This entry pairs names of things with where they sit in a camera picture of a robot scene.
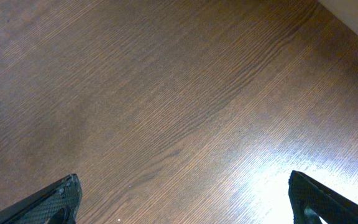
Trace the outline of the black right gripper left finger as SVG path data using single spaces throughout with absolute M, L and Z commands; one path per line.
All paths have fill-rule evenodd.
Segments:
M 75 224 L 82 199 L 76 174 L 48 185 L 0 211 L 0 224 Z

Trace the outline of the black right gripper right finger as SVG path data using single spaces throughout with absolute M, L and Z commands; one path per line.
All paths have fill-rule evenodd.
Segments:
M 294 224 L 358 224 L 358 204 L 317 180 L 293 170 L 288 184 Z

